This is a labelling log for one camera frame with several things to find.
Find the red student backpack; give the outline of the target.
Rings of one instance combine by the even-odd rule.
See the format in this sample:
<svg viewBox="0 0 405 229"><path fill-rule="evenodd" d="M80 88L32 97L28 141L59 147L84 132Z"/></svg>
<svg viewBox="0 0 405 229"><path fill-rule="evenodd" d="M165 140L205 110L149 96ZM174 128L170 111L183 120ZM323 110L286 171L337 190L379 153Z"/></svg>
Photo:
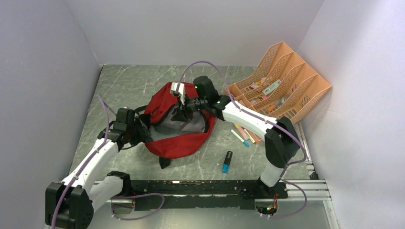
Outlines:
<svg viewBox="0 0 405 229"><path fill-rule="evenodd" d="M173 159L194 154L213 131L215 117L203 110L193 112L190 121L174 121L177 97L171 94L172 82L165 84L150 102L136 109L150 132L143 139L146 148L159 157L162 169Z"/></svg>

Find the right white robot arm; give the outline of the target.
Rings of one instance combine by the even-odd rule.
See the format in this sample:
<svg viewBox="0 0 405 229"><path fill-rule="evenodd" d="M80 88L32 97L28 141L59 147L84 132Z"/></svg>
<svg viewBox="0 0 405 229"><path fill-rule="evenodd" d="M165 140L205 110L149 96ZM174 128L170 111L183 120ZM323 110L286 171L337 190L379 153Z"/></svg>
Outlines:
<svg viewBox="0 0 405 229"><path fill-rule="evenodd" d="M171 94L177 97L172 119L189 122L193 112L207 111L217 119L238 124L261 138L265 142L267 163L257 190L262 197L270 197L291 158L302 146L292 122L286 117L265 116L241 105L231 96L220 95L207 76L197 77L192 88L197 92L195 98L186 94L184 83L172 83Z"/></svg>

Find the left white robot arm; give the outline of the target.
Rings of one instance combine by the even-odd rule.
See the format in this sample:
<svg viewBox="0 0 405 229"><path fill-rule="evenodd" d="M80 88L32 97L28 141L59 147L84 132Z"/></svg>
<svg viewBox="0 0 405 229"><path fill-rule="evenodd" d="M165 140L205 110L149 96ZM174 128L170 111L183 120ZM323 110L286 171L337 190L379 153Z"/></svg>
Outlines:
<svg viewBox="0 0 405 229"><path fill-rule="evenodd" d="M62 181L52 182L45 191L45 224L51 228L86 229L94 213L110 198L127 198L134 194L130 175L109 172L96 182L107 163L124 145L132 146L150 135L146 107L120 108L114 121L108 123L85 159Z"/></svg>

